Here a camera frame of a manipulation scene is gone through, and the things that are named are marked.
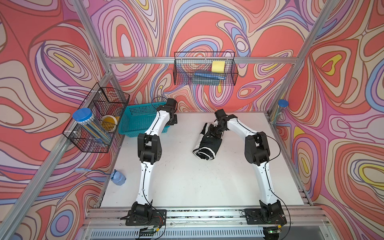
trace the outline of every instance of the wire mesh basket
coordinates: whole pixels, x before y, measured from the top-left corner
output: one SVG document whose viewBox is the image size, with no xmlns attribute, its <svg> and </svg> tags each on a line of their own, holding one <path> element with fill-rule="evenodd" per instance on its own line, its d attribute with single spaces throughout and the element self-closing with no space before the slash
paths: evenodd
<svg viewBox="0 0 384 240">
<path fill-rule="evenodd" d="M 238 77 L 233 51 L 175 52 L 175 85 L 234 86 Z M 221 64 L 219 71 L 214 65 Z"/>
<path fill-rule="evenodd" d="M 128 105 L 129 97 L 129 94 L 121 90 L 103 87 L 96 92 L 88 106 L 95 118 L 99 120 L 101 126 L 106 129 L 107 134 L 111 137 L 112 140 L 109 144 L 96 141 L 80 124 L 76 124 L 73 130 L 70 131 L 70 134 L 66 135 L 65 132 L 68 132 L 67 128 L 71 122 L 68 123 L 66 129 L 63 131 L 64 136 L 82 152 L 107 153 L 113 142 L 121 116 Z M 117 124 L 103 121 L 102 118 L 106 115 L 114 116 L 118 121 Z"/>
</svg>

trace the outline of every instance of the colorful patterned wall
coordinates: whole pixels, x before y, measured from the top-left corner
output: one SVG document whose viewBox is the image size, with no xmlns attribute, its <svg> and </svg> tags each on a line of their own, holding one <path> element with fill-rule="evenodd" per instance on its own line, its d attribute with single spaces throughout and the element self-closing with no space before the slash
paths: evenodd
<svg viewBox="0 0 384 240">
<path fill-rule="evenodd" d="M 323 6 L 322 0 L 83 2 L 109 56 L 172 56 L 180 50 L 297 56 Z M 290 99 L 292 115 L 284 116 L 279 127 L 288 148 L 298 146 L 292 152 L 300 155 L 296 162 L 304 159 L 298 166 L 313 199 L 324 204 L 345 239 L 382 234 L 383 152 L 378 146 L 384 137 L 380 128 L 372 128 L 383 112 L 383 9 L 382 1 L 351 0 L 338 7 L 290 88 L 295 94 L 289 96 L 297 100 Z M 0 214 L 5 215 L 103 71 L 71 0 L 4 0 L 0 20 L 0 110 L 6 113 L 0 116 Z M 192 88 L 173 86 L 172 65 L 112 67 L 132 94 L 130 104 L 164 95 L 176 98 L 180 111 L 264 111 L 290 66 L 239 64 L 236 86 Z M 73 169 L 108 170 L 116 147 L 115 142 L 108 154 L 70 147 L 15 237 L 73 239 L 105 180 Z M 338 164 L 327 169 L 326 161 Z"/>
<path fill-rule="evenodd" d="M 87 8 L 107 56 L 173 56 L 226 51 L 237 56 L 297 56 L 321 0 L 94 0 Z M 236 86 L 175 86 L 173 65 L 117 64 L 131 104 L 175 98 L 179 111 L 266 111 L 290 65 L 238 64 Z"/>
<path fill-rule="evenodd" d="M 0 1 L 0 221 L 104 72 L 68 1 Z M 108 154 L 70 146 L 18 228 L 16 239 L 73 239 L 96 203 Z"/>
<path fill-rule="evenodd" d="M 340 1 L 279 132 L 340 239 L 384 239 L 384 2 Z"/>
</svg>

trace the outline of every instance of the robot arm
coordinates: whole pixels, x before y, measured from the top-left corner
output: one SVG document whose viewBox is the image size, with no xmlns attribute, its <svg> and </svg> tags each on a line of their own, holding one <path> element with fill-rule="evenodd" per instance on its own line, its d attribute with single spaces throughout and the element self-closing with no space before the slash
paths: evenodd
<svg viewBox="0 0 384 240">
<path fill-rule="evenodd" d="M 177 115 L 175 114 L 177 101 L 168 98 L 165 105 L 157 108 L 156 118 L 145 133 L 137 136 L 137 155 L 141 161 L 141 177 L 139 193 L 136 202 L 132 205 L 132 211 L 135 217 L 149 221 L 152 217 L 152 197 L 149 194 L 149 184 L 151 182 L 152 170 L 156 162 L 161 158 L 160 134 L 167 125 L 177 124 Z"/>
<path fill-rule="evenodd" d="M 237 118 L 232 118 L 227 122 L 228 130 L 235 132 L 245 141 L 244 155 L 249 163 L 252 163 L 256 172 L 257 184 L 260 189 L 261 201 L 264 204 L 273 204 L 278 199 L 272 192 L 273 184 L 269 173 L 269 147 L 266 135 L 264 132 L 257 133 L 256 131 L 245 128 L 245 125 Z"/>
<path fill-rule="evenodd" d="M 223 109 L 215 112 L 216 126 L 209 129 L 213 136 L 218 136 L 225 130 L 232 130 L 245 142 L 244 155 L 256 172 L 257 183 L 261 193 L 260 213 L 265 221 L 277 216 L 284 216 L 281 203 L 274 194 L 272 178 L 269 172 L 270 150 L 267 136 L 248 128 L 233 114 L 227 115 Z"/>
</svg>

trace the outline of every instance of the black wire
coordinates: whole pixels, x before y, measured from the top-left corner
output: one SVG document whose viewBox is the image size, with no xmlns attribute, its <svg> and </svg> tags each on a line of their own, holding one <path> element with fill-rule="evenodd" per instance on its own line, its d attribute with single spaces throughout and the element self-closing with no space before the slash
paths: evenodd
<svg viewBox="0 0 384 240">
<path fill-rule="evenodd" d="M 152 129 L 151 129 L 151 131 L 149 132 L 148 135 L 150 135 L 150 134 L 152 133 L 153 129 L 155 128 L 157 122 L 158 122 L 159 119 L 160 119 L 160 112 L 159 112 L 159 111 L 157 111 L 157 112 L 159 113 L 159 118 L 156 120 L 155 124 L 153 125 L 153 127 L 152 127 Z"/>
<path fill-rule="evenodd" d="M 152 204 L 148 201 L 148 199 L 145 197 L 145 193 L 144 193 L 144 180 L 145 180 L 145 173 L 147 172 L 147 164 L 145 164 L 145 171 L 144 171 L 144 177 L 143 177 L 143 196 L 144 196 L 144 198 L 145 198 L 145 200 L 147 201 L 147 203 L 149 204 L 149 206 L 151 206 L 151 207 L 153 207 L 156 211 L 158 211 L 159 213 L 160 213 L 160 215 L 161 215 L 161 217 L 162 217 L 162 219 L 164 219 L 164 222 L 163 222 L 163 224 L 162 224 L 162 226 L 164 226 L 164 231 L 163 231 L 163 233 L 158 237 L 158 238 L 156 238 L 155 240 L 157 240 L 157 239 L 159 239 L 159 238 L 161 238 L 163 235 L 164 235 L 164 233 L 165 233 L 165 231 L 166 231 L 166 228 L 167 228 L 167 226 L 166 226 L 166 219 L 164 218 L 164 216 L 161 214 L 161 212 L 159 211 L 159 210 L 157 210 L 154 206 L 152 206 Z"/>
<path fill-rule="evenodd" d="M 240 124 L 243 128 L 245 128 L 246 130 L 250 131 L 251 133 L 260 134 L 259 132 L 252 132 L 251 130 L 249 130 L 247 127 L 245 127 L 243 124 L 241 124 L 241 123 L 239 122 L 239 119 L 238 119 L 238 118 L 236 118 L 236 121 L 237 121 L 238 124 Z M 273 137 L 270 137 L 270 136 L 268 136 L 268 135 L 266 135 L 266 134 L 264 134 L 264 135 L 267 136 L 267 137 L 269 137 L 269 138 L 272 138 L 272 139 L 277 143 L 277 146 L 279 146 L 279 154 L 278 154 L 276 157 L 274 157 L 274 158 L 272 158 L 272 159 L 269 159 L 269 161 L 271 161 L 271 160 L 274 160 L 275 158 L 277 158 L 278 156 L 280 156 L 280 153 L 281 153 L 281 147 L 280 147 L 280 144 L 276 141 L 276 139 L 274 139 Z"/>
<path fill-rule="evenodd" d="M 272 189 L 271 189 L 271 184 L 269 183 L 269 178 L 268 178 L 268 174 L 267 174 L 267 171 L 266 171 L 266 164 L 267 164 L 267 163 L 268 163 L 268 162 L 265 163 L 265 165 L 264 165 L 264 169 L 265 169 L 266 179 L 268 180 L 269 190 L 271 190 L 272 194 L 275 195 L 278 199 L 280 199 L 280 200 L 283 202 L 285 208 L 286 208 L 287 211 L 288 211 L 288 216 L 289 216 L 289 228 L 288 228 L 288 232 L 285 234 L 285 236 L 284 236 L 282 239 L 280 239 L 280 240 L 283 240 L 284 238 L 287 237 L 289 231 L 291 230 L 291 214 L 289 213 L 289 210 L 288 210 L 288 208 L 287 208 L 287 205 L 285 205 L 285 202 L 284 202 L 281 198 L 279 198 L 279 197 L 272 191 Z"/>
<path fill-rule="evenodd" d="M 155 100 L 155 99 L 157 99 L 157 98 L 164 98 L 166 101 L 168 100 L 168 98 L 165 98 L 165 97 L 162 97 L 162 96 L 158 96 L 158 97 L 153 98 L 153 99 L 151 100 L 151 105 L 152 105 L 152 107 L 153 107 L 154 109 L 156 109 L 156 108 L 155 108 L 155 106 L 153 106 L 153 100 Z"/>
<path fill-rule="evenodd" d="M 236 120 L 237 120 L 238 124 L 240 124 L 243 128 L 245 128 L 246 130 L 252 132 L 252 131 L 249 130 L 247 127 L 245 127 L 244 125 L 242 125 L 242 124 L 239 122 L 238 118 L 236 118 Z M 279 146 L 279 154 L 278 154 L 276 157 L 274 157 L 274 158 L 272 158 L 272 159 L 269 160 L 269 161 L 271 161 L 271 160 L 274 160 L 275 158 L 277 158 L 278 156 L 280 156 L 280 154 L 281 154 L 281 147 L 280 147 L 280 144 L 276 141 L 276 139 L 274 139 L 273 137 L 270 137 L 270 136 L 268 136 L 268 135 L 266 135 L 266 136 L 269 137 L 269 138 L 272 138 L 272 139 L 277 143 L 277 145 Z M 288 235 L 289 231 L 291 230 L 291 214 L 289 213 L 289 210 L 288 210 L 288 208 L 287 208 L 287 205 L 285 205 L 285 202 L 284 202 L 281 198 L 279 198 L 279 197 L 272 191 L 272 189 L 271 189 L 271 184 L 269 183 L 268 174 L 267 174 L 267 172 L 266 172 L 266 168 L 265 168 L 265 167 L 266 167 L 266 164 L 267 164 L 268 162 L 265 163 L 265 165 L 264 165 L 264 169 L 265 169 L 266 178 L 267 178 L 267 180 L 268 180 L 269 190 L 271 190 L 272 194 L 275 195 L 278 199 L 280 199 L 280 200 L 283 202 L 285 208 L 286 208 L 287 211 L 288 211 L 288 215 L 289 215 L 289 219 L 290 219 L 290 221 L 289 221 L 288 232 L 285 234 L 285 236 L 284 236 L 282 239 L 280 239 L 280 240 L 283 240 L 284 238 L 286 238 L 286 236 Z"/>
</svg>

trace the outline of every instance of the blue lid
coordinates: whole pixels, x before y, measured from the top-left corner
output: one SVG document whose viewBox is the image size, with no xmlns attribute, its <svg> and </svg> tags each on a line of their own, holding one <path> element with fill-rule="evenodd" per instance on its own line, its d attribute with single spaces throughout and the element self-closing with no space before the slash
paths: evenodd
<svg viewBox="0 0 384 240">
<path fill-rule="evenodd" d="M 89 108 L 80 108 L 72 114 L 73 119 L 76 122 L 83 122 L 92 117 L 92 111 Z"/>
<path fill-rule="evenodd" d="M 284 99 L 280 99 L 279 102 L 278 102 L 279 106 L 282 107 L 282 108 L 286 108 L 288 107 L 288 101 L 287 100 L 284 100 Z"/>
</svg>

